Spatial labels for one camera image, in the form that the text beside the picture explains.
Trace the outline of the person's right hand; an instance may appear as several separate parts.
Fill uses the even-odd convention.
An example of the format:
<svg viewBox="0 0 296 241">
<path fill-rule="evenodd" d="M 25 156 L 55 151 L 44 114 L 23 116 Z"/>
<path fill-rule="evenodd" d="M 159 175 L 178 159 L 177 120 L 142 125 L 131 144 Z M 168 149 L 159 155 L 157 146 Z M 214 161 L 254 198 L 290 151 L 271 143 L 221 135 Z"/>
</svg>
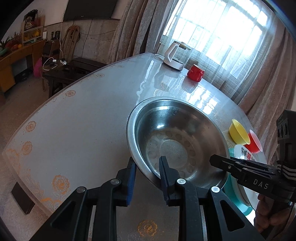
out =
<svg viewBox="0 0 296 241">
<path fill-rule="evenodd" d="M 273 200 L 262 194 L 259 194 L 257 199 L 259 202 L 255 211 L 254 227 L 259 233 L 267 229 L 270 225 L 283 225 L 288 220 L 290 208 L 283 209 L 271 215 L 269 213 L 273 207 Z"/>
</svg>

